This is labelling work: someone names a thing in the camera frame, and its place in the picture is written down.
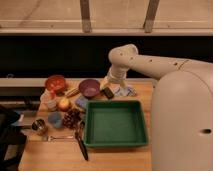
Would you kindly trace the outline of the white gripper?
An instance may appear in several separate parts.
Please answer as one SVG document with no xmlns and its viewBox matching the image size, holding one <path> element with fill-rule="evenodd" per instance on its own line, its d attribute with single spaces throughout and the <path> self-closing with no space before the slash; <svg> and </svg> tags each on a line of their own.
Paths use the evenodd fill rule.
<svg viewBox="0 0 213 171">
<path fill-rule="evenodd" d="M 126 69 L 111 66 L 109 68 L 107 75 L 101 81 L 100 88 L 104 89 L 106 87 L 109 87 L 111 84 L 118 84 L 120 87 L 114 88 L 113 93 L 115 96 L 122 96 L 123 95 L 122 88 L 124 88 L 126 86 L 126 83 L 125 83 L 126 76 L 127 76 Z M 137 93 L 133 87 L 128 86 L 125 88 L 125 95 L 133 97 L 133 96 L 136 96 Z"/>
</svg>

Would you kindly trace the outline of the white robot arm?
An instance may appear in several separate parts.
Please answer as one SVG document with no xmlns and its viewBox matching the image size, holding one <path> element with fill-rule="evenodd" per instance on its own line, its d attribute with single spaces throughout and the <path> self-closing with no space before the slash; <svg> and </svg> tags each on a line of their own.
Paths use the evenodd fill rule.
<svg viewBox="0 0 213 171">
<path fill-rule="evenodd" d="M 213 63 L 141 55 L 133 44 L 112 49 L 107 84 L 128 70 L 157 81 L 151 100 L 152 171 L 213 171 Z"/>
</svg>

